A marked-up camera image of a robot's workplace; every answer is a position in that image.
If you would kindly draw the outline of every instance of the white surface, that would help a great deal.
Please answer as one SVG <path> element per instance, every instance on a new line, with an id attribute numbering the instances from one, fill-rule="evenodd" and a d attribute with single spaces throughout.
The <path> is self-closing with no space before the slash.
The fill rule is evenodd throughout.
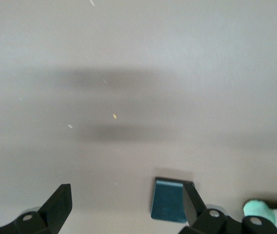
<path id="1" fill-rule="evenodd" d="M 277 198 L 277 1 L 94 5 L 0 1 L 0 225 L 61 183 L 63 234 L 177 233 L 154 176 L 236 218 Z"/>

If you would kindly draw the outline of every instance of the silver screw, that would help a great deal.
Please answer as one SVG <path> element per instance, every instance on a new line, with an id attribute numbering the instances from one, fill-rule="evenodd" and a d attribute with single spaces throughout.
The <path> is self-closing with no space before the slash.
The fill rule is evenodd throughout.
<path id="1" fill-rule="evenodd" d="M 258 219 L 258 218 L 256 218 L 256 217 L 251 217 L 251 218 L 250 218 L 250 222 L 252 222 L 253 224 L 258 225 L 258 226 L 261 226 L 261 225 L 262 225 L 261 220 Z"/>
<path id="2" fill-rule="evenodd" d="M 32 215 L 28 214 L 28 215 L 24 216 L 24 218 L 22 218 L 22 220 L 27 221 L 27 220 L 30 220 L 31 218 L 32 218 Z"/>
<path id="3" fill-rule="evenodd" d="M 217 212 L 217 211 L 215 211 L 215 210 L 211 210 L 211 211 L 209 212 L 209 214 L 210 214 L 212 217 L 215 217 L 215 218 L 220 217 L 219 212 Z"/>

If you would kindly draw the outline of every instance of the white speck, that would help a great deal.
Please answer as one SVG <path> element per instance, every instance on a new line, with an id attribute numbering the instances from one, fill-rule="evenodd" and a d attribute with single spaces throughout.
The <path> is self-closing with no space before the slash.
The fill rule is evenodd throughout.
<path id="1" fill-rule="evenodd" d="M 90 0 L 90 3 L 91 3 L 93 6 L 95 6 L 93 0 Z"/>

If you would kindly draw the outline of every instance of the blue block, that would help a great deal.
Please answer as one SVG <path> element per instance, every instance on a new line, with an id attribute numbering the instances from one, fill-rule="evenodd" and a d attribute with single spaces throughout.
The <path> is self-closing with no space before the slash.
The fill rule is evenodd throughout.
<path id="1" fill-rule="evenodd" d="M 156 178 L 151 207 L 153 219 L 185 223 L 183 183 L 186 181 Z"/>

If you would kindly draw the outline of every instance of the black mechanical part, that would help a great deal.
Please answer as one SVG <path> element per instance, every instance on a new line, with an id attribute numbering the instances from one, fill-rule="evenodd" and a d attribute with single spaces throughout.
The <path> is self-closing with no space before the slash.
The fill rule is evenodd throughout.
<path id="1" fill-rule="evenodd" d="M 259 216 L 233 220 L 217 209 L 207 209 L 193 182 L 183 185 L 183 206 L 189 227 L 179 234 L 277 234 L 277 227 Z"/>
<path id="2" fill-rule="evenodd" d="M 62 184 L 37 212 L 0 227 L 0 234 L 57 234 L 72 210 L 70 184 Z"/>

